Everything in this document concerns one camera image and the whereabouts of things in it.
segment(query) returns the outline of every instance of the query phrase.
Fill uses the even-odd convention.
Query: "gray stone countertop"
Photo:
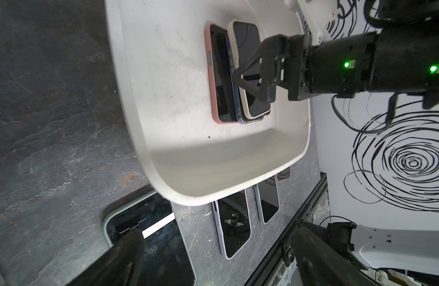
[[[242,285],[319,180],[307,153],[279,184],[269,224],[230,261],[211,205],[174,205],[197,285]],[[123,118],[101,0],[0,1],[0,272],[9,285],[63,286],[107,249],[102,221],[148,184]]]

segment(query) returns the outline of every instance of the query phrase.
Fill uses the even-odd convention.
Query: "phone case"
[[[222,122],[220,119],[220,116],[218,115],[218,102],[217,102],[217,95],[216,95],[216,83],[215,83],[215,71],[214,71],[214,65],[213,65],[213,48],[212,48],[212,39],[210,35],[211,26],[217,26],[218,28],[223,29],[221,26],[218,26],[214,23],[210,23],[205,28],[205,46],[207,48],[207,65],[209,67],[209,82],[210,82],[210,96],[212,100],[212,113],[213,113],[213,120],[218,124],[230,124],[230,123],[237,123],[237,122]]]
[[[235,114],[237,116],[237,121],[240,124],[247,124],[251,122],[261,121],[264,118],[264,115],[261,115],[255,119],[248,119],[244,115],[243,106],[240,101],[239,87],[238,85],[232,83],[232,74],[235,71],[235,65],[234,65],[234,60],[232,58],[232,50],[230,48],[230,41],[228,35],[226,35],[226,45],[227,45],[227,52],[229,55],[230,83],[232,84],[232,93],[234,95]]]
[[[246,200],[246,211],[248,213],[248,221],[250,221],[250,208],[248,207],[248,197],[246,196],[245,192],[245,200]],[[218,240],[219,240],[219,248],[221,250],[221,254],[226,258],[227,260],[231,260],[242,248],[243,246],[250,241],[251,238],[251,225],[250,225],[250,237],[246,240],[244,244],[237,250],[232,257],[228,257],[226,254],[226,245],[224,244],[224,235],[223,235],[223,228],[221,227],[221,218],[220,213],[217,211],[219,209],[218,207],[218,201],[212,202],[212,208],[213,208],[213,215],[215,217],[215,225],[216,225],[216,232],[218,233]]]
[[[235,22],[240,22],[240,23],[245,23],[245,22],[241,22],[239,20],[232,20],[229,25],[227,26],[227,33],[228,33],[228,39],[230,41],[230,47],[231,47],[231,55],[233,58],[233,63],[234,63],[234,67],[237,68],[240,65],[240,61],[239,61],[239,50],[237,47],[237,41],[235,40],[235,32],[234,32],[234,23]],[[269,110],[257,115],[257,116],[252,116],[250,113],[250,109],[248,107],[248,100],[246,99],[246,92],[243,88],[241,87],[237,87],[239,89],[239,93],[240,93],[240,99],[241,99],[241,103],[243,106],[243,111],[244,111],[244,115],[246,118],[248,119],[255,119],[257,117],[263,116],[267,113],[270,112],[270,108]]]
[[[278,186],[276,183],[275,183],[275,186],[277,188],[277,198],[279,200],[279,208],[280,208],[280,197],[278,195]],[[257,214],[259,215],[259,220],[262,221],[263,224],[268,224],[269,221],[274,218],[274,216],[277,214],[278,211],[267,222],[265,222],[264,221],[264,214],[262,213],[261,194],[259,193],[258,185],[257,184],[254,185],[253,189],[254,189],[254,195],[256,197]]]

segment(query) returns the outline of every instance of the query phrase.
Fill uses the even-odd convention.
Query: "white wall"
[[[353,35],[369,27],[362,5],[358,2],[359,13],[345,21],[344,37],[349,31]],[[350,124],[360,129],[387,111],[390,95],[363,92],[336,103]],[[439,230],[439,212],[434,212],[439,211],[439,112],[422,113],[417,102],[421,97],[400,95],[398,106],[416,102],[398,108],[394,122],[400,123],[378,136],[357,137],[333,112],[332,96],[312,101],[320,170],[328,174],[331,215],[379,228]],[[439,111],[439,105],[432,111]],[[372,122],[369,129],[383,119]]]

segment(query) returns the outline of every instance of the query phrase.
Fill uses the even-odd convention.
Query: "smartphone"
[[[220,76],[220,70],[228,69],[228,67],[222,65],[223,61],[226,61],[226,63],[228,61],[225,42],[226,33],[225,29],[213,23],[205,28],[213,119],[219,124],[237,123],[232,90],[227,92],[227,87],[223,84]]]
[[[256,121],[261,121],[264,118],[264,115],[259,116],[255,119],[248,119],[245,116],[245,112],[242,106],[242,102],[240,100],[240,94],[239,94],[239,86],[232,83],[232,74],[235,71],[235,65],[234,65],[234,59],[232,58],[232,50],[230,47],[230,41],[229,41],[229,36],[226,35],[226,46],[227,46],[227,53],[229,55],[229,78],[230,78],[230,86],[232,89],[232,95],[234,97],[234,105],[235,105],[235,114],[237,116],[237,121],[240,124],[246,124],[246,123],[251,123],[251,122],[256,122]]]
[[[286,169],[284,169],[283,171],[277,174],[277,182],[287,180],[290,178],[290,176],[291,176],[291,166],[287,167]]]
[[[134,228],[146,242],[140,285],[194,285],[192,263],[168,200],[152,190],[109,214],[103,224],[109,246]]]
[[[259,32],[256,25],[233,20],[228,25],[228,36],[232,48],[232,57],[234,66],[238,68],[245,64],[254,51],[261,44]],[[243,79],[259,86],[260,63],[251,66],[243,75]],[[254,119],[270,111],[270,103],[264,103],[255,98],[249,92],[239,87],[240,99],[243,105],[245,116],[248,119]]]
[[[251,237],[245,190],[212,203],[222,255],[230,260]]]
[[[254,185],[259,220],[268,223],[280,208],[276,175]]]

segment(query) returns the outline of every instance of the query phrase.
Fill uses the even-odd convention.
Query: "white phone case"
[[[248,208],[248,198],[246,197],[246,191],[245,191],[245,200],[246,200],[246,212],[248,214],[248,223],[250,223],[250,209]],[[239,250],[237,250],[232,257],[228,257],[226,254],[226,245],[224,243],[223,228],[221,227],[220,213],[217,211],[219,209],[218,201],[212,202],[212,208],[213,208],[213,215],[215,217],[216,232],[218,233],[219,248],[221,250],[221,254],[227,260],[231,260],[243,248],[243,246],[250,240],[251,225],[250,225],[250,237],[246,240],[246,242],[244,244],[242,244],[242,246],[239,248]]]
[[[276,188],[277,188],[278,205],[280,209],[280,197],[278,196],[278,187],[276,186]],[[254,196],[256,197],[257,214],[259,215],[259,220],[262,221],[263,224],[268,224],[269,221],[274,218],[274,216],[277,214],[278,211],[274,213],[274,215],[267,222],[265,222],[264,214],[262,213],[261,194],[259,193],[259,187],[257,186],[257,184],[253,186],[253,189],[254,189]]]
[[[237,69],[240,65],[240,62],[239,62],[239,50],[237,48],[237,41],[235,40],[235,33],[234,33],[234,23],[235,22],[242,22],[242,21],[232,20],[229,23],[229,25],[227,25],[227,33],[228,33],[228,37],[229,37],[230,48],[232,50],[232,58],[234,59],[234,66],[235,66],[235,69]],[[267,114],[270,112],[270,108],[269,108],[269,110],[264,111],[263,113],[261,113],[257,116],[252,116],[250,113],[250,108],[248,107],[248,100],[246,99],[245,90],[243,88],[239,87],[239,92],[240,92],[240,99],[242,101],[243,112],[245,113],[246,118],[255,119],[261,115],[264,115],[264,114]]]

